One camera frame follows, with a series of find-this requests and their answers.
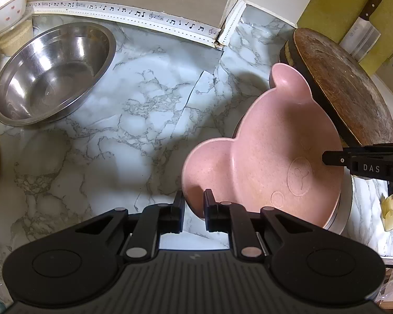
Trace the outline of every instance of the pink bowl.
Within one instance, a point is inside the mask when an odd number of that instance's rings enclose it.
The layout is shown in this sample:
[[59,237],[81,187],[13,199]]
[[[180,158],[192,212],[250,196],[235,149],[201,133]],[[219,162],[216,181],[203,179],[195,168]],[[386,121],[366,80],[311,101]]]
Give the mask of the pink bowl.
[[292,67],[275,64],[269,84],[243,117],[235,138],[214,138],[191,151],[182,189],[203,218],[202,194],[259,212],[273,206],[324,227],[335,210],[344,170],[326,166],[322,153],[342,150],[335,126]]

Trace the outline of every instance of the yellow wall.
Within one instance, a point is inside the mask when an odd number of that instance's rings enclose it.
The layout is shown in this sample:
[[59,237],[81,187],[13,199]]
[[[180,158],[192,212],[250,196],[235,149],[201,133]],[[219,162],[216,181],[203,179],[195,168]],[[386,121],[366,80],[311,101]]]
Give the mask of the yellow wall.
[[[330,37],[336,43],[347,33],[367,0],[310,0],[297,22]],[[393,53],[393,0],[383,0],[370,18],[381,37],[360,62],[371,75]]]

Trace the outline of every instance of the wooden cutting board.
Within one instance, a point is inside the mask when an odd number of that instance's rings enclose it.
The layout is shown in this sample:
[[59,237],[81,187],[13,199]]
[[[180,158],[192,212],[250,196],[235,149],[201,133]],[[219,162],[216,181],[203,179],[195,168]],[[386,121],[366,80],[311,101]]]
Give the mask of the wooden cutting board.
[[298,28],[282,48],[280,61],[305,77],[313,98],[349,146],[393,143],[393,120],[380,92],[338,44],[314,30]]

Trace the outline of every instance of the white bowl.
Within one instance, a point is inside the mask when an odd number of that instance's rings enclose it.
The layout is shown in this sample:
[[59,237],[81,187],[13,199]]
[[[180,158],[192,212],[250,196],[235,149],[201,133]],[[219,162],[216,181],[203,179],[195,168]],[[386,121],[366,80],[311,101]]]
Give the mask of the white bowl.
[[26,9],[26,0],[0,0],[0,32],[18,22]]

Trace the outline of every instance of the cleaver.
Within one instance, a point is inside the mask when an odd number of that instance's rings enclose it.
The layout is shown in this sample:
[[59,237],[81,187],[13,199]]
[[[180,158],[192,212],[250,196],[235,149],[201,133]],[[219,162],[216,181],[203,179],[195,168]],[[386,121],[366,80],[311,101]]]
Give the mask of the cleaver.
[[371,24],[370,16],[382,0],[369,0],[339,45],[356,61],[361,61],[377,42],[381,33]]

